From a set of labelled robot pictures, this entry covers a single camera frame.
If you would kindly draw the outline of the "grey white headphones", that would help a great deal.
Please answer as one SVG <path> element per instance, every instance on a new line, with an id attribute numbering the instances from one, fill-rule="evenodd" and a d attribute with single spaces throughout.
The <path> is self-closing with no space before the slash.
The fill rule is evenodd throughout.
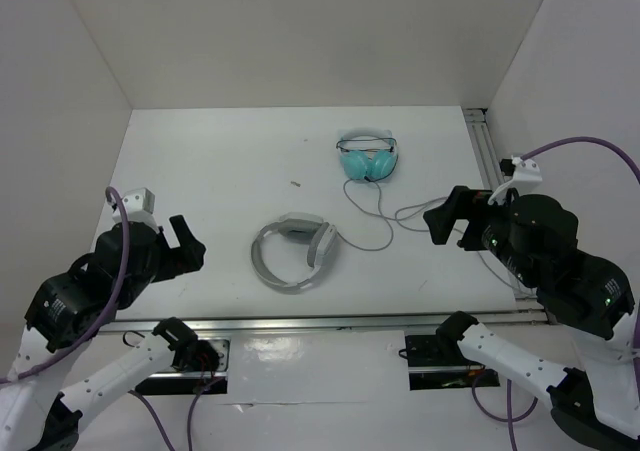
<path id="1" fill-rule="evenodd" d="M 335 262 L 337 228 L 324 218 L 290 212 L 264 225 L 250 246 L 256 277 L 281 294 L 299 294 Z"/>

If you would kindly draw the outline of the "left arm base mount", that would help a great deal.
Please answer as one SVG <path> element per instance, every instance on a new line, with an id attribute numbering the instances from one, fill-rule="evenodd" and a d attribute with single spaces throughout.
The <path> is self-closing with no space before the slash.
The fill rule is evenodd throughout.
<path id="1" fill-rule="evenodd" d="M 228 366 L 230 340 L 226 338 L 205 339 L 209 347 L 198 343 L 200 348 L 184 369 L 169 367 L 156 372 L 135 386 L 134 390 L 147 396 L 195 395 L 206 385 L 205 395 L 224 395 L 228 390 Z"/>

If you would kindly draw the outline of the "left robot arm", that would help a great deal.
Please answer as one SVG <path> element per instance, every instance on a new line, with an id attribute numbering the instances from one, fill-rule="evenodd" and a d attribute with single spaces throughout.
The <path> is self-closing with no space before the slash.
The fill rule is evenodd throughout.
<path id="1" fill-rule="evenodd" d="M 214 376 L 218 352 L 182 320 L 161 320 L 124 356 L 66 386 L 74 363 L 96 336 L 101 315 L 112 322 L 150 284 L 200 270 L 205 246 L 183 216 L 170 219 L 178 246 L 161 229 L 116 224 L 93 252 L 42 283 L 26 315 L 11 375 L 1 381 L 4 450 L 71 450 L 111 404 L 165 370 Z"/>

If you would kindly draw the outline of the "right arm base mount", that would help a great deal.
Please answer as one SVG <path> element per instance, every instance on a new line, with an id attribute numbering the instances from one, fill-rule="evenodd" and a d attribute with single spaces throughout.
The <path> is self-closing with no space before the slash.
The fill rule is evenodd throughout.
<path id="1" fill-rule="evenodd" d="M 398 356 L 406 361 L 412 391 L 500 386 L 494 371 L 446 351 L 435 334 L 406 335 Z"/>

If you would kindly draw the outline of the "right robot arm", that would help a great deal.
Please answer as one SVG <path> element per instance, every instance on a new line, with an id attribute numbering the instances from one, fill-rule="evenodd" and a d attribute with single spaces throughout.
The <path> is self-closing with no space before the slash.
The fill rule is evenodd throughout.
<path id="1" fill-rule="evenodd" d="M 447 243 L 459 220 L 458 245 L 488 251 L 568 329 L 579 368 L 533 355 L 458 311 L 436 331 L 448 363 L 484 365 L 537 398 L 571 439 L 596 450 L 639 447 L 639 307 L 624 271 L 579 250 L 578 219 L 555 199 L 508 193 L 494 204 L 488 190 L 456 186 L 424 213 L 431 239 Z"/>

